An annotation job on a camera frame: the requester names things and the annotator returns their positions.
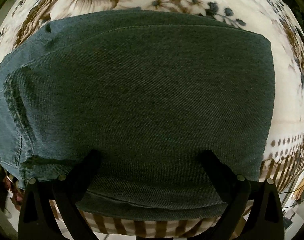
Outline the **floral checkered bed blanket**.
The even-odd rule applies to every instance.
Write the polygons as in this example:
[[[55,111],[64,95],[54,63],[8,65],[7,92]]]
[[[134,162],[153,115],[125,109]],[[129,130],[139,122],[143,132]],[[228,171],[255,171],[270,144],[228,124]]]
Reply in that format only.
[[[263,35],[271,42],[275,96],[271,127],[260,166],[259,182],[270,178],[278,194],[304,170],[304,32],[282,0],[21,0],[0,27],[0,63],[46,23],[114,10],[172,12],[209,17]],[[14,178],[13,195],[25,195]],[[23,199],[18,202],[21,211]],[[222,216],[184,220],[130,220],[77,208],[93,233],[135,239],[179,239],[214,227]]]

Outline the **blue denim jeans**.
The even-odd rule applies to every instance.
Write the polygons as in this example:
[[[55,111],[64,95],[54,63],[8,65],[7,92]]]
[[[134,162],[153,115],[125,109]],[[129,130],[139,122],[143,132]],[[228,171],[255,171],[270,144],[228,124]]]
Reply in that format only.
[[[80,209],[106,217],[215,217],[208,154],[258,180],[274,96],[263,35],[143,10],[51,21],[0,63],[0,164],[21,188],[77,168]]]

